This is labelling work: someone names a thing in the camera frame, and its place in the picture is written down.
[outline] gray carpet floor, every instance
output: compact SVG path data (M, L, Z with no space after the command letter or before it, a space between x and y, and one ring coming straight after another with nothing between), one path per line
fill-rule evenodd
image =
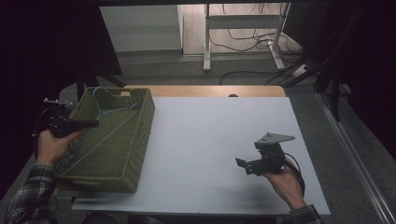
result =
M264 85L272 77L277 78L269 83L276 84L287 77L268 74L276 72L269 54L214 55L210 73L203 71L202 57L186 57L174 52L140 55L122 53L119 55L119 62L123 73L123 77L119 79L135 85L219 85L221 77L233 71L261 73L233 73L223 77L222 85ZM113 86L104 79L99 80L103 86ZM330 216L323 217L323 220L328 224L383 223L318 102L312 88L315 80L315 76L310 77L291 88L286 88L285 92L291 100L318 180L332 212ZM60 99L77 99L76 86L63 90ZM342 97L339 102L341 123L389 207L396 211L395 160L354 114L347 104L347 98ZM30 160L26 164L19 178L1 201L0 217L4 214L9 200L23 183L32 163L34 161ZM60 224L80 223L86 215L81 211L71 210L70 200L74 195L75 192L61 191L57 194ZM119 223L128 223L125 214L111 215Z

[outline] plaid sleeve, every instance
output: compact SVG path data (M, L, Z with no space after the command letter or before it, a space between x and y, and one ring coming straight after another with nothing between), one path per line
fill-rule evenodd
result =
M322 220L313 204L290 211L293 224L322 224Z
M54 190L53 166L33 166L24 185L8 205L5 223L55 223L56 208L50 202Z

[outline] human hand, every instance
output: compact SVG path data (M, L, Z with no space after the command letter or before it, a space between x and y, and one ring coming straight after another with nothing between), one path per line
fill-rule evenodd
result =
M284 166L280 174L266 173L263 176L268 179L275 192L289 205L291 210L306 207L297 177L288 166Z
M63 138L56 138L49 130L41 132L37 143L37 163L55 165L69 149L70 143L81 135L82 130L70 133Z

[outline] table leg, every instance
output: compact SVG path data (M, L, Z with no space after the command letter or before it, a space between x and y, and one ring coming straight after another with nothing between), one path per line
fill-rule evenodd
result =
M205 52L204 52L204 71L210 71L210 13L209 13L209 4L205 6Z
M271 54L273 55L276 67L278 70L285 70L285 65L282 62L282 59L277 52L277 43L279 41L280 33L282 32L283 25L285 24L286 14L288 12L290 3L285 5L283 11L280 12L279 24L277 25L274 40L268 41L269 49L271 50Z

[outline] white desk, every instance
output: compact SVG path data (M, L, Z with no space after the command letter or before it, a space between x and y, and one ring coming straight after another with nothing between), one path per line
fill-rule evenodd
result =
M246 175L235 157L260 158L267 132L302 168L307 203L330 211L287 97L154 97L156 111L136 194L81 193L73 209L138 214L287 215L264 177Z

